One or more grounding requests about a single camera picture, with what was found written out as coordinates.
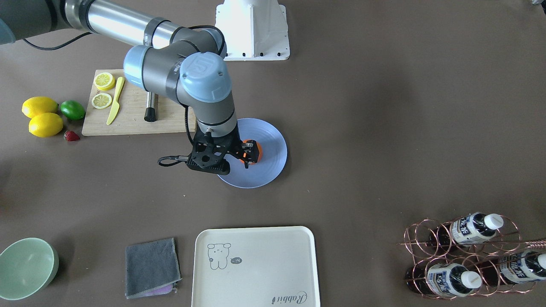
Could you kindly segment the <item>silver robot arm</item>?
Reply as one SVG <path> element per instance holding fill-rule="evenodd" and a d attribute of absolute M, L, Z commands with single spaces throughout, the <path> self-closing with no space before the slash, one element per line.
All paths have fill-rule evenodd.
<path fill-rule="evenodd" d="M 3 0 L 1 44 L 60 29 L 79 29 L 131 45 L 125 79 L 141 89 L 191 107 L 198 128 L 187 156 L 166 156 L 161 166 L 230 173 L 226 155 L 245 167 L 258 162 L 254 140 L 240 138 L 227 71 L 226 40 L 214 26 L 178 26 L 108 0 Z"/>

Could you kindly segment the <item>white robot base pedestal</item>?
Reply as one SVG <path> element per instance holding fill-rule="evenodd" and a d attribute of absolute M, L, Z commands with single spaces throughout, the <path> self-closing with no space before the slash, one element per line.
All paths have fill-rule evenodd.
<path fill-rule="evenodd" d="M 225 61 L 283 61 L 290 57 L 287 12 L 276 0 L 225 0 L 215 26 L 226 39 Z"/>

